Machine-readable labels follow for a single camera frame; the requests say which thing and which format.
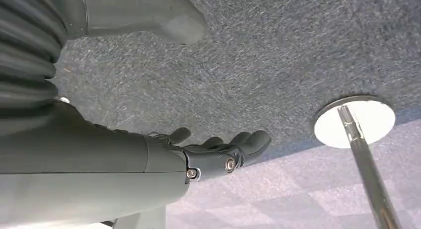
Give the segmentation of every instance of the robotic arm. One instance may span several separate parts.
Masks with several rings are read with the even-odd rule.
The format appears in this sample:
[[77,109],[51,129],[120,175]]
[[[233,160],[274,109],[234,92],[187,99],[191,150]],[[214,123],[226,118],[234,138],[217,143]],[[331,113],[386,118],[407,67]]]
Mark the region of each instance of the robotic arm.
[[189,44],[205,22],[188,0],[0,0],[0,227],[77,226],[163,207],[191,181],[232,173],[268,147],[264,131],[178,147],[187,129],[112,131],[55,100],[45,79],[68,38],[140,30]]

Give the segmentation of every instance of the round base plate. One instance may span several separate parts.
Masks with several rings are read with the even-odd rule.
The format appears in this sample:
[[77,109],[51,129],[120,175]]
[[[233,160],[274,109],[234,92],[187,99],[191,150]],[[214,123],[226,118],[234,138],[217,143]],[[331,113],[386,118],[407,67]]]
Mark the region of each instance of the round base plate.
[[314,134],[327,146],[349,149],[350,143],[338,113],[346,105],[359,122],[368,144],[385,137],[395,125],[395,112],[375,96],[362,95],[343,98],[323,108],[316,117]]

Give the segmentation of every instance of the bolt head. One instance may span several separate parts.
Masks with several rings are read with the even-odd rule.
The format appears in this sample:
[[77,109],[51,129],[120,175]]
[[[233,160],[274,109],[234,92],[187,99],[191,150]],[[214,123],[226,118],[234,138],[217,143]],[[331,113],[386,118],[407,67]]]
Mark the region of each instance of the bolt head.
[[235,170],[235,167],[236,167],[235,159],[232,157],[227,158],[225,162],[225,171],[227,173],[232,173]]
[[193,178],[196,178],[196,176],[197,176],[197,171],[195,169],[190,168],[190,169],[187,170],[187,177],[188,178],[193,179]]

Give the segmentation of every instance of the chrome pole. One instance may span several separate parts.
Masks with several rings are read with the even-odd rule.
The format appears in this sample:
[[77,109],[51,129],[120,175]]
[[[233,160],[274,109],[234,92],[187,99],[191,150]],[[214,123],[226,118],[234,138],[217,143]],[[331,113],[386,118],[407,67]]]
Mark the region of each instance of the chrome pole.
[[358,119],[353,117],[346,105],[340,106],[338,113],[347,133],[377,227],[401,229]]

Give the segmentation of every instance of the gray carpet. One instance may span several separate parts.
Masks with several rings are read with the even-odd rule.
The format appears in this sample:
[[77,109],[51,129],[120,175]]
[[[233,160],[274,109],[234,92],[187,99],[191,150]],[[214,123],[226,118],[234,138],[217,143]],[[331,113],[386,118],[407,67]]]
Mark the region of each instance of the gray carpet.
[[203,41],[70,41],[61,94],[88,120],[134,132],[186,126],[203,141],[265,129],[266,159],[313,147],[313,116],[341,96],[376,94],[400,122],[421,117],[421,0],[191,1],[210,25]]

